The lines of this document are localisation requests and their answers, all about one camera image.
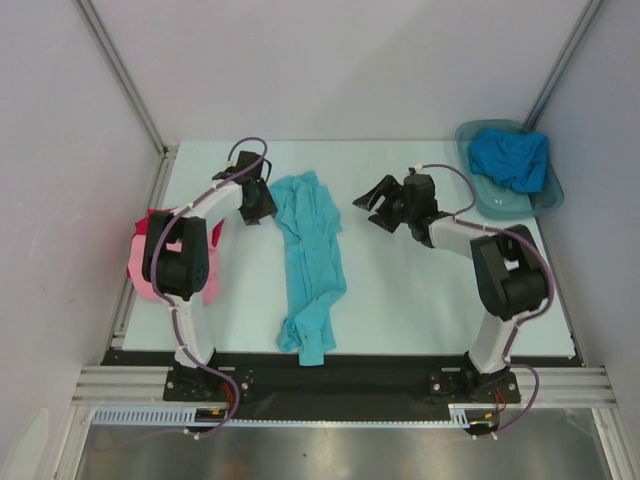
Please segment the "light blue t-shirt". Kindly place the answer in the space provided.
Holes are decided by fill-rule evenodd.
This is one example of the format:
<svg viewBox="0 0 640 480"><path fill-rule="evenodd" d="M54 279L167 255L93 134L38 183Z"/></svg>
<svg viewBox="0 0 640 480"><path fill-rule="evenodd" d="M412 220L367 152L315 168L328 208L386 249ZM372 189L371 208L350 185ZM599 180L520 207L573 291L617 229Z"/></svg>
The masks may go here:
<svg viewBox="0 0 640 480"><path fill-rule="evenodd" d="M336 348L331 308L347 291L341 213L314 171L283 177L270 192L284 239L288 306L276 344L284 353L296 352L303 367L321 366Z"/></svg>

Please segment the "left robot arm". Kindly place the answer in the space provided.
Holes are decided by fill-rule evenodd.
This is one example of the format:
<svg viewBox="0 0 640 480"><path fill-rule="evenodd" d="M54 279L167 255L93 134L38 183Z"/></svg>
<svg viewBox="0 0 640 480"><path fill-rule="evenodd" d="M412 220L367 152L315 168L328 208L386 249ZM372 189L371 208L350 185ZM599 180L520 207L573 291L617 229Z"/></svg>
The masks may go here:
<svg viewBox="0 0 640 480"><path fill-rule="evenodd" d="M235 212L247 226L258 225L277 212L267 187L268 176L262 173L270 168L263 154L241 151L195 200L148 216L141 274L167 305L177 342L175 361L192 368L185 385L202 400L219 392L221 376L205 365L215 347L205 324L191 313L192 297L204 295L214 271L209 247L215 227Z"/></svg>

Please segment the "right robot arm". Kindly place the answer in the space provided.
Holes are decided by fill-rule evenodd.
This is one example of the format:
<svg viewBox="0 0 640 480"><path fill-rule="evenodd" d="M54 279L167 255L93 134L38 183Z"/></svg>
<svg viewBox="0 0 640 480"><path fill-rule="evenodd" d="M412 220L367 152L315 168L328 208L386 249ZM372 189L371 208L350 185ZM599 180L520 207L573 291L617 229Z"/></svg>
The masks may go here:
<svg viewBox="0 0 640 480"><path fill-rule="evenodd" d="M385 176L353 205L369 212L368 220L390 233L405 224L418 243L472 262L485 313L467 353L471 370L461 376L461 388L473 401L486 400L497 389L495 374L510 366L520 326L553 300L550 269L528 227L484 226L445 212L438 206L432 177L415 172L402 182Z"/></svg>

